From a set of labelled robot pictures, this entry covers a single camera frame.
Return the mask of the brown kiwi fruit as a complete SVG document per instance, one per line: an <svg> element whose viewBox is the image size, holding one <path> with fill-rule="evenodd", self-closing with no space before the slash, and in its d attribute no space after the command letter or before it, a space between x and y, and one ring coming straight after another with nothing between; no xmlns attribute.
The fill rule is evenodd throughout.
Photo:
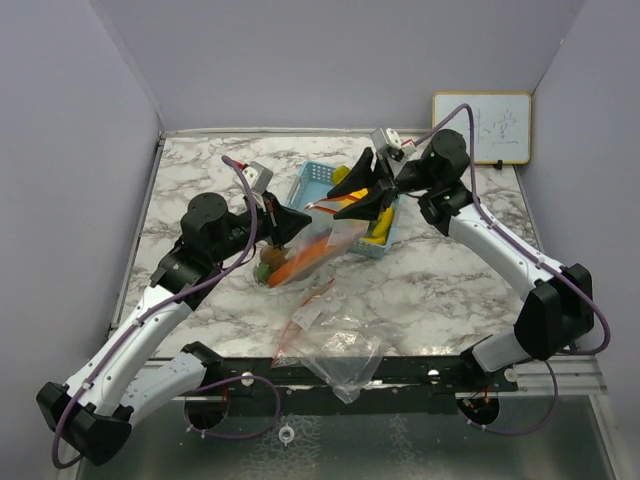
<svg viewBox="0 0 640 480"><path fill-rule="evenodd" d="M265 246L260 252L260 261L270 269L277 270L286 262L287 253L286 248Z"/></svg>

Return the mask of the clear zip bag orange zipper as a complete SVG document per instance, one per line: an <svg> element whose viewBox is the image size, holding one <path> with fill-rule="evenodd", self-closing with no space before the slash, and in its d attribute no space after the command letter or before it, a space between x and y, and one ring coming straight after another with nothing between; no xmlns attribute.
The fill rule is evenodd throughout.
<svg viewBox="0 0 640 480"><path fill-rule="evenodd" d="M334 215L361 198L352 193L307 203L302 212L311 216L311 224L285 247L264 246L261 249L260 259L253 269L255 281L269 288L284 286L304 279L349 250L365 236L370 222L336 220Z"/></svg>

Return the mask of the orange papaya slice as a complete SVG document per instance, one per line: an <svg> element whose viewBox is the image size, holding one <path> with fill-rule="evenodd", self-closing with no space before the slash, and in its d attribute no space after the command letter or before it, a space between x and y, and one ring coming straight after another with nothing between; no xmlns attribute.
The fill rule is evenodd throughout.
<svg viewBox="0 0 640 480"><path fill-rule="evenodd" d="M272 273L267 285L274 288L297 280L326 260L335 250L335 246L328 244L327 237L306 245Z"/></svg>

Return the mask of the yellow banana bunch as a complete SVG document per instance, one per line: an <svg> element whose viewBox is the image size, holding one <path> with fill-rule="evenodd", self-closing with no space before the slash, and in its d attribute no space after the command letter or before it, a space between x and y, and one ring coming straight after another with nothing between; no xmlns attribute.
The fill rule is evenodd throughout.
<svg viewBox="0 0 640 480"><path fill-rule="evenodd" d="M350 173L351 169L345 165L336 167L331 173L331 184L338 186ZM344 195L338 199L334 199L340 210L344 210L350 207L354 203L360 203L362 199L366 199L369 195L367 188L362 188L357 191L353 191ZM369 242L374 245L384 245L387 243L389 232L394 219L394 208L389 206L384 211L378 210L377 205L366 204L363 208L358 210L358 213L365 212L368 214L367 221L369 227L367 235L362 237L362 241Z"/></svg>

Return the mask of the clear zip bag red zipper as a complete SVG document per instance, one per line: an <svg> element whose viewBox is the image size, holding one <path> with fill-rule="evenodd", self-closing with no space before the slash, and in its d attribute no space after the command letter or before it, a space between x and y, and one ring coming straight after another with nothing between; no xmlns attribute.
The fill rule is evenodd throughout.
<svg viewBox="0 0 640 480"><path fill-rule="evenodd" d="M330 280L305 294L280 334L271 366L303 366L351 404L373 379L386 346L383 330L357 316Z"/></svg>

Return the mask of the green leaf vegetable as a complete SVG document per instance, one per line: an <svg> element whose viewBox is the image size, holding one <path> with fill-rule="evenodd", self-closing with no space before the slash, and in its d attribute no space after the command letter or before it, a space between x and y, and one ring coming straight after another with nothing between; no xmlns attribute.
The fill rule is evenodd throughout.
<svg viewBox="0 0 640 480"><path fill-rule="evenodd" d="M254 279L260 285L267 285L272 275L271 267L263 262L259 262L253 270Z"/></svg>

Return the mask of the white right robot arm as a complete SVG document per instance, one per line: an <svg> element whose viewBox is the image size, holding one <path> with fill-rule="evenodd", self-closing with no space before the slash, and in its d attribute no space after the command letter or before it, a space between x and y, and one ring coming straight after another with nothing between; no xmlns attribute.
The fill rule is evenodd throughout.
<svg viewBox="0 0 640 480"><path fill-rule="evenodd" d="M366 190L342 208L336 219L374 220L400 195L419 192L424 220L463 244L491 266L519 295L515 324L463 353L461 383L481 391L496 371L526 360L547 360L594 327L592 278L580 264L566 267L545 256L507 229L461 180L471 165L464 137L442 129L417 160L404 145L388 142L382 131L374 145L328 193L338 199Z"/></svg>

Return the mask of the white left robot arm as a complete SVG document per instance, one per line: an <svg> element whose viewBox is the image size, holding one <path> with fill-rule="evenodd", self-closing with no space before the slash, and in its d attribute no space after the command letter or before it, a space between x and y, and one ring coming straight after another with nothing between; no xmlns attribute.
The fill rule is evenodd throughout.
<svg viewBox="0 0 640 480"><path fill-rule="evenodd" d="M194 197L180 220L181 234L158 264L134 310L112 337L64 383L46 383L36 402L54 433L53 463L66 442L95 466L110 461L134 424L173 396L194 390L206 395L220 385L221 371L191 352L148 380L137 378L159 344L186 320L231 268L260 241L283 247L310 225L309 215L281 205L271 193L247 194L246 211L233 214L217 193Z"/></svg>

